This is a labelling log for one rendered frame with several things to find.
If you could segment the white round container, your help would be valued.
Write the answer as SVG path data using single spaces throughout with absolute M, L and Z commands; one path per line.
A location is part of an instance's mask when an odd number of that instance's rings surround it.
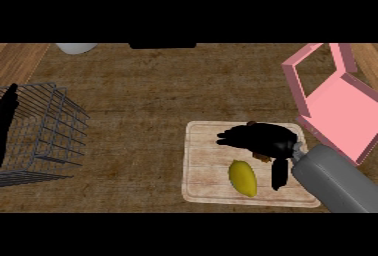
M 69 55 L 77 55 L 89 52 L 96 46 L 96 43 L 58 43 L 59 49 Z

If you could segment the yellow lemon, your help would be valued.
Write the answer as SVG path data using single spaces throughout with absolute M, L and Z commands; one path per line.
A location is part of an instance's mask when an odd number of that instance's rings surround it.
M 236 191 L 248 196 L 257 195 L 257 178 L 250 164 L 233 161 L 229 167 L 229 180 Z

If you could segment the pink open box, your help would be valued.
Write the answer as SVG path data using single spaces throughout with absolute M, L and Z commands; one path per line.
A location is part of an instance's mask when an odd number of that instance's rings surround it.
M 353 75 L 351 46 L 331 43 L 335 72 L 304 94 L 297 65 L 322 43 L 309 43 L 283 61 L 282 69 L 298 108 L 297 121 L 317 140 L 359 166 L 378 143 L 378 91 Z

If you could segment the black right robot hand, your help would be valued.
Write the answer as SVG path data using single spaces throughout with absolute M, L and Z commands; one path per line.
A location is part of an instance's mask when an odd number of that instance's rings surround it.
M 247 149 L 273 158 L 272 188 L 279 190 L 288 181 L 288 160 L 294 157 L 297 134 L 285 127 L 269 123 L 250 122 L 217 134 L 219 145 Z

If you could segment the brown food item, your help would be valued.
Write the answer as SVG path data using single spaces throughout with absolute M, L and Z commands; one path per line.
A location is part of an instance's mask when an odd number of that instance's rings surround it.
M 263 163 L 272 162 L 272 158 L 266 155 L 261 155 L 255 152 L 252 152 L 252 157 L 258 159 Z

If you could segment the black appliance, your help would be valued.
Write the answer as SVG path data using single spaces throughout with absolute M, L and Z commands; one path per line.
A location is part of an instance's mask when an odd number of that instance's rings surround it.
M 131 49 L 190 49 L 196 43 L 128 43 Z

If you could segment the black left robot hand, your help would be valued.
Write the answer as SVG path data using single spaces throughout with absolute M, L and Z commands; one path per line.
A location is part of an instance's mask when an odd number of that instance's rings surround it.
M 18 108 L 18 85 L 12 84 L 3 97 L 0 98 L 0 166 L 3 165 L 3 159 L 6 154 L 6 140 L 9 127 L 13 120 L 15 110 Z

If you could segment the pale wooden cutting board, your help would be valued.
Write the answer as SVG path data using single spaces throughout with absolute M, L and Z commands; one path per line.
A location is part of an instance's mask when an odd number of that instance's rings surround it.
M 272 163 L 252 157 L 245 149 L 216 144 L 217 134 L 244 122 L 190 121 L 186 125 L 182 195 L 195 203 L 251 205 L 266 207 L 316 208 L 320 202 L 288 175 L 286 185 L 272 189 Z M 245 161 L 257 177 L 257 195 L 248 197 L 229 181 L 229 166 Z

